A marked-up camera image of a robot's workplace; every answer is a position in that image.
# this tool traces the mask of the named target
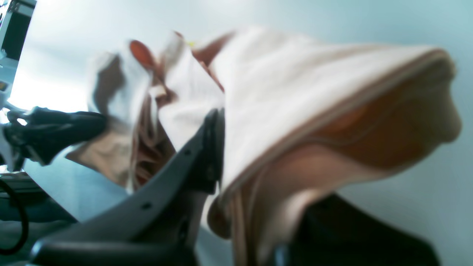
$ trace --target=black cable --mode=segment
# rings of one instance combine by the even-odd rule
[[[0,248],[0,255],[12,255],[17,253],[26,243],[26,240],[28,239],[28,232],[29,232],[29,222],[28,222],[28,215],[26,214],[25,207],[21,204],[20,199],[18,197],[18,194],[11,189],[5,183],[5,181],[0,179],[0,187],[3,188],[5,192],[10,196],[10,199],[13,200],[18,207],[18,211],[20,212],[20,218],[21,218],[21,236],[18,242],[16,243],[15,246],[12,248]]]

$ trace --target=cream fabric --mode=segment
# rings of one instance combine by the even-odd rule
[[[89,111],[105,115],[108,128],[98,138],[75,147],[67,158],[131,189],[134,133],[141,107],[149,95],[152,74],[133,57],[129,44],[119,53],[98,56],[89,70]]]
[[[249,27],[217,50],[220,207],[230,207],[237,265],[264,263],[304,209],[335,189],[392,175],[459,134],[454,67],[440,48],[324,44]]]
[[[132,155],[148,143],[140,139],[155,140],[144,145],[151,150],[160,142],[178,151],[208,111],[225,107],[223,179],[209,223],[221,236],[231,229],[237,265],[262,265],[275,245],[290,241],[308,205],[341,186],[406,169],[461,127],[449,93],[454,66],[437,47],[326,44],[246,27],[192,51],[176,34],[157,57],[152,82],[143,69],[120,69],[136,91],[108,106],[131,116],[110,116],[119,126],[111,124],[97,148],[89,144],[81,154],[101,156],[95,168],[123,185],[140,172],[139,158],[157,165],[152,152]],[[110,143],[99,148],[101,140]],[[109,157],[116,147],[124,152]]]

